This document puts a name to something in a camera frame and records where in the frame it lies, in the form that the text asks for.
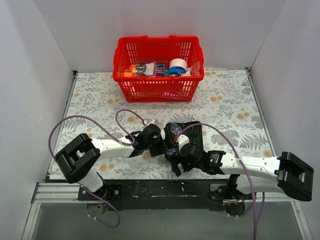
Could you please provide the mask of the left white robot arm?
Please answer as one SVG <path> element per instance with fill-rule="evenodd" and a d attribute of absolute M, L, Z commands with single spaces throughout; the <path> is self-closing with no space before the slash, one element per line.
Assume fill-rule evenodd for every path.
<path fill-rule="evenodd" d="M 95 200 L 106 196 L 104 181 L 93 166 L 97 160 L 109 158 L 133 158 L 149 151 L 151 156 L 165 152 L 166 133 L 157 125 L 150 123 L 142 131 L 125 136 L 119 143 L 112 139 L 90 138 L 81 133 L 55 155 L 55 161 L 67 183 L 79 185 L 89 190 Z"/>

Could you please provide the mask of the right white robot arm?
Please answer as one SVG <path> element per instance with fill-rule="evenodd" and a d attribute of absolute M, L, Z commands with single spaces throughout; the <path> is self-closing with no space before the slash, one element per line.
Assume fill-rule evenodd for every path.
<path fill-rule="evenodd" d="M 303 202 L 312 200 L 314 169 L 291 152 L 276 157 L 236 158 L 219 150 L 205 152 L 190 142 L 178 143 L 177 149 L 186 167 L 230 176 L 226 192 L 232 199 L 251 192 L 271 192 Z"/>

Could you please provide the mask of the black zippered tool case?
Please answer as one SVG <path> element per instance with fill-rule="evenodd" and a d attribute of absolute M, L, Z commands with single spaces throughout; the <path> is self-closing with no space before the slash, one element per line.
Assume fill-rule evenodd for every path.
<path fill-rule="evenodd" d="M 182 124 L 181 134 L 186 135 L 189 138 L 190 144 L 199 145 L 200 147 L 204 148 L 202 126 L 199 125 L 199 123 L 200 123 L 199 121 L 180 123 L 180 124 Z M 175 136 L 172 133 L 170 133 L 168 126 L 169 126 L 169 123 L 167 123 L 165 125 L 163 131 L 161 132 L 161 136 L 162 136 L 162 138 L 164 140 L 164 144 L 165 144 L 164 156 L 171 164 L 171 157 L 166 157 L 166 151 L 167 151 L 167 149 L 176 148 L 176 147 L 178 147 L 178 149 L 179 149 L 179 145 L 177 142 L 174 142 Z M 181 170 L 181 173 L 184 172 L 181 164 L 179 164 L 178 166 Z"/>

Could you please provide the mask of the silver hair scissors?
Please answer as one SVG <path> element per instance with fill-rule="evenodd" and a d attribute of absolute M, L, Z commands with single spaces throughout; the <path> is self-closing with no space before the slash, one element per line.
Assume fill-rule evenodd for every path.
<path fill-rule="evenodd" d="M 168 128 L 169 128 L 169 132 L 174 136 L 178 136 L 183 130 L 182 124 L 177 122 L 170 122 L 168 124 Z"/>

